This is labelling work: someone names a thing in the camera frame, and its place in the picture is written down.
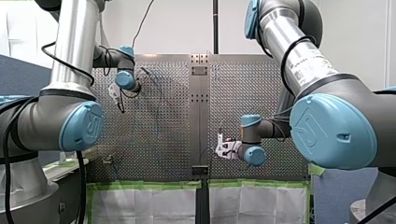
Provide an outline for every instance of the white wall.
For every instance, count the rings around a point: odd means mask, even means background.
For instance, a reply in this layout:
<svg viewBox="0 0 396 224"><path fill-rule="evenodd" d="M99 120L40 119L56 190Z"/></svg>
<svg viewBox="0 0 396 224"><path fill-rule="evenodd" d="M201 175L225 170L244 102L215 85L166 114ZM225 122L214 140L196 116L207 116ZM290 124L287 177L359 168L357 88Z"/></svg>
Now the white wall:
<svg viewBox="0 0 396 224"><path fill-rule="evenodd" d="M106 5L104 27L112 47L130 44L150 0L118 0ZM244 36L249 0L219 0L219 53L262 54L256 41ZM213 52L212 0L155 1L136 53Z"/></svg>
<svg viewBox="0 0 396 224"><path fill-rule="evenodd" d="M357 75L372 90L388 85L389 2L320 0L319 3L324 27L321 51L339 72Z"/></svg>
<svg viewBox="0 0 396 224"><path fill-rule="evenodd" d="M34 1L0 1L0 54L51 67L41 46L55 41L58 24Z"/></svg>
<svg viewBox="0 0 396 224"><path fill-rule="evenodd" d="M106 4L104 28L112 47L132 45L150 0ZM211 0L155 1L136 39L136 53L206 53L212 44Z"/></svg>

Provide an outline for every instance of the diamond plate panel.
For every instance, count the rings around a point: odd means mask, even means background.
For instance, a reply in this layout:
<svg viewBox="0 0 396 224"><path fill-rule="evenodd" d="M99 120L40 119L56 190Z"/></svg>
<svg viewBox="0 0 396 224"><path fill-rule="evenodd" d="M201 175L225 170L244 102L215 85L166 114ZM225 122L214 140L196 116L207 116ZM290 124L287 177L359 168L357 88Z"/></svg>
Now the diamond plate panel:
<svg viewBox="0 0 396 224"><path fill-rule="evenodd" d="M216 148L217 132L222 122L224 136L237 137L244 114L270 118L276 112L281 79L276 64L262 56L217 56L210 63L209 145ZM259 178L305 180L307 163L290 139L280 143L265 139L264 166L253 168L240 160L225 160L209 153L211 178Z"/></svg>
<svg viewBox="0 0 396 224"><path fill-rule="evenodd" d="M191 180L189 76L190 55L136 57L140 95L123 97L121 114L108 96L116 69L104 77L95 69L92 91L105 111L106 121L97 145L98 158L90 163L90 182L125 180ZM148 76L140 68L151 73Z"/></svg>

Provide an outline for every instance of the perforated metal panel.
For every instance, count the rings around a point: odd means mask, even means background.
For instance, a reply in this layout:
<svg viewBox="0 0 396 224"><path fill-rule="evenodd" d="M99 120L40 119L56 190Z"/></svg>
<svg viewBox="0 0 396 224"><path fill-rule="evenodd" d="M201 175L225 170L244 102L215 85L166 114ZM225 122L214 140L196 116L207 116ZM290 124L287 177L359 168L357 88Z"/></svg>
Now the perforated metal panel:
<svg viewBox="0 0 396 224"><path fill-rule="evenodd" d="M136 56L135 70L143 87L135 99L124 97L124 114L107 91L116 70L108 77L103 69L94 71L92 90L103 105L106 122L98 157L89 165L90 182L191 180L191 166L207 146L216 147L222 121L225 136L237 137L242 115L275 113L281 80L274 62L247 55L210 55L208 60L200 65L208 66L209 74L196 76L191 73L196 64L190 55ZM268 160L260 168L216 158L210 150L202 162L209 164L211 178L306 179L307 163L291 140L265 139L262 145Z"/></svg>
<svg viewBox="0 0 396 224"><path fill-rule="evenodd" d="M263 56L210 57L210 131L211 148L216 148L222 122L225 136L237 137L244 114L270 118L276 112L281 79L276 64ZM240 160L224 160L209 155L211 178L259 178L304 180L307 163L290 139L277 142L265 139L262 146L267 162L260 168L247 168Z"/></svg>
<svg viewBox="0 0 396 224"><path fill-rule="evenodd" d="M136 56L136 62L142 91L134 99L123 97L124 114L107 90L117 71L108 77L103 69L94 71L92 91L106 119L98 158L89 165L89 181L191 180L190 55Z"/></svg>

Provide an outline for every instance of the vertical metal post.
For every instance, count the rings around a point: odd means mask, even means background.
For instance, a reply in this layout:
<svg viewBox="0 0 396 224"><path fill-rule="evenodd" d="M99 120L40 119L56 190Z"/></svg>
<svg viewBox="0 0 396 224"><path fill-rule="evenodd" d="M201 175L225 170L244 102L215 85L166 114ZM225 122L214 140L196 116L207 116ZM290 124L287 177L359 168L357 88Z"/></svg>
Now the vertical metal post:
<svg viewBox="0 0 396 224"><path fill-rule="evenodd" d="M194 180L201 181L196 191L195 223L210 224L207 154L209 128L209 67L208 55L191 55L191 161Z"/></svg>
<svg viewBox="0 0 396 224"><path fill-rule="evenodd" d="M213 53L219 54L219 0L213 0Z"/></svg>

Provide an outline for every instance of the blue joint cap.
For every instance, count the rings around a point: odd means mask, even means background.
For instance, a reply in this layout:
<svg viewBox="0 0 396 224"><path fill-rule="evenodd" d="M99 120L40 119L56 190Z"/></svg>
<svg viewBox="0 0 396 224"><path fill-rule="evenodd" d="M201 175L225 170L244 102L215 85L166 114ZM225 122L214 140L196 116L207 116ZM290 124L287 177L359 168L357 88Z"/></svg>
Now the blue joint cap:
<svg viewBox="0 0 396 224"><path fill-rule="evenodd" d="M259 13L259 9L257 8L258 1L260 0L250 0L247 7L247 15L245 18L245 37L247 39L256 38L257 14Z"/></svg>
<svg viewBox="0 0 396 224"><path fill-rule="evenodd" d="M28 96L25 95L9 95L9 96L0 96L0 105L19 100L21 98L25 98Z"/></svg>
<svg viewBox="0 0 396 224"><path fill-rule="evenodd" d="M241 127L247 128L253 126L262 121L262 116L260 115L244 115L242 116Z"/></svg>
<svg viewBox="0 0 396 224"><path fill-rule="evenodd" d="M131 75L131 73L127 71L120 71L116 75L116 84L123 90L131 91L136 87L137 82L136 79L134 79L134 76Z"/></svg>
<svg viewBox="0 0 396 224"><path fill-rule="evenodd" d="M375 131L349 102L330 94L299 100L290 114L291 137L303 156L323 168L356 170L376 155Z"/></svg>
<svg viewBox="0 0 396 224"><path fill-rule="evenodd" d="M250 147L244 155L244 161L253 166L261 166L267 160L267 155L262 147Z"/></svg>
<svg viewBox="0 0 396 224"><path fill-rule="evenodd" d="M120 46L120 50L134 58L134 49L131 46L122 45Z"/></svg>
<svg viewBox="0 0 396 224"><path fill-rule="evenodd" d="M102 107L94 101L85 102L69 115L59 137L62 151L83 151L94 146L103 128Z"/></svg>

